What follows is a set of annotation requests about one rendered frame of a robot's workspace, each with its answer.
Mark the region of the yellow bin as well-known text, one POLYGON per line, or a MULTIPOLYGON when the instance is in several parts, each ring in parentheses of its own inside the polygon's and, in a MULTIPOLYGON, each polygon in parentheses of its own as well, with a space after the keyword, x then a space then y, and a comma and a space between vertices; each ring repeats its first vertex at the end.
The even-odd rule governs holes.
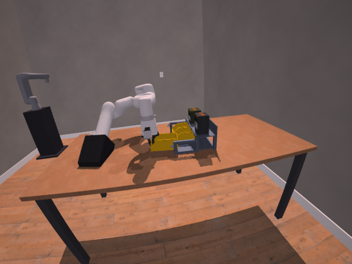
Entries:
POLYGON ((173 145, 173 141, 177 140, 178 138, 176 133, 159 134, 159 136, 154 138, 154 144, 152 144, 151 140, 151 151, 174 150, 174 148, 171 148, 171 145, 173 145))
POLYGON ((178 128, 174 133, 177 134, 178 140, 195 139, 195 136, 190 127, 178 128))
POLYGON ((175 132, 178 128, 189 127, 188 123, 177 123, 174 127, 172 127, 172 133, 175 132))

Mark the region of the dark olive case with orange latches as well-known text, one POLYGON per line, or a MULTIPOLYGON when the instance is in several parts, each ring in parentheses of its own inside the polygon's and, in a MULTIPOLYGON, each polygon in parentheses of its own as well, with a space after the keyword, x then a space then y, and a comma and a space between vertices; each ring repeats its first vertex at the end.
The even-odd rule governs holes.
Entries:
POLYGON ((190 123, 195 123, 195 113, 201 112, 199 108, 188 108, 188 115, 190 123))

